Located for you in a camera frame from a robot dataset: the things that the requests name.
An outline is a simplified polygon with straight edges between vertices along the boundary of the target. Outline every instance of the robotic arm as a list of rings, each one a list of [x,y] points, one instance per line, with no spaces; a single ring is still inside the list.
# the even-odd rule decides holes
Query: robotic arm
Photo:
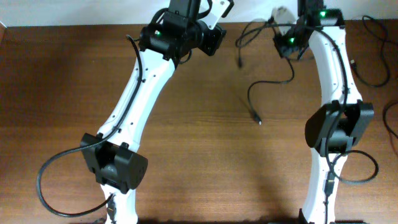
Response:
[[[105,197],[112,198],[107,204],[106,224],[138,222],[135,189],[144,177],[148,161],[137,151],[149,113],[180,59],[197,47],[214,55],[226,34],[217,22],[227,16],[233,0],[208,2],[209,10],[199,13],[200,0],[171,0],[169,8],[161,9],[142,29],[137,62],[119,102],[97,135],[85,134],[81,140],[81,146],[96,144],[123,119],[118,131],[104,144],[82,151]],[[127,106],[131,98],[134,101]]]
[[[281,57],[288,57],[309,45],[317,62],[322,88],[321,108],[305,127],[305,139],[312,153],[312,169],[299,223],[329,224],[335,223],[334,207],[339,180],[347,184],[362,184],[378,173],[377,162],[370,155],[352,150],[372,120],[374,111],[372,104],[362,102],[354,84],[341,11],[326,9],[322,0],[299,0],[298,16],[298,26],[281,27],[274,43]],[[274,19],[278,24],[295,21],[293,14],[284,7],[274,11]],[[340,177],[346,155],[352,152],[364,154],[373,161],[376,168],[370,178],[350,181]]]

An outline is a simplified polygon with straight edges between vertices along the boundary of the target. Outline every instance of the black mount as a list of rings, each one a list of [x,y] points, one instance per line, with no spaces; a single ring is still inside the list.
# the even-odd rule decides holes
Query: black mount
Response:
[[[292,53],[307,48],[313,30],[300,28],[300,25],[319,29],[324,26],[345,28],[341,10],[326,9],[323,0],[298,0],[298,16],[296,28],[289,30],[285,35],[279,33],[274,37],[275,48],[281,58],[289,57]]]
[[[298,214],[298,219],[294,221],[287,221],[287,222],[271,222],[268,224],[315,224],[314,222],[307,222],[303,211],[300,209],[300,213]],[[329,224],[370,224],[365,223],[363,221],[338,221],[338,222],[330,222]]]
[[[80,146],[98,143],[103,135],[92,136],[85,134]],[[136,189],[144,178],[148,167],[148,160],[128,150],[129,145],[122,143],[115,146],[105,142],[97,147],[82,151],[90,172],[95,174],[99,184],[108,184],[126,194],[129,189]]]
[[[234,5],[233,0],[228,1],[231,4],[223,17]],[[200,0],[171,0],[169,8],[161,9],[152,22],[142,29],[140,49],[162,53],[164,59],[172,59],[176,67],[182,57],[197,47],[209,56],[214,55],[226,31],[218,25],[211,30],[204,22],[199,21],[199,8]],[[158,20],[162,19],[162,13],[163,23],[160,24]]]
[[[323,105],[305,125],[305,140],[308,146],[315,148],[322,157],[325,157],[326,136],[340,107],[338,101]],[[357,145],[374,116],[373,105],[358,101],[354,105],[347,105],[344,115],[345,117],[340,118],[338,124],[332,127],[328,143],[330,153],[344,153]]]

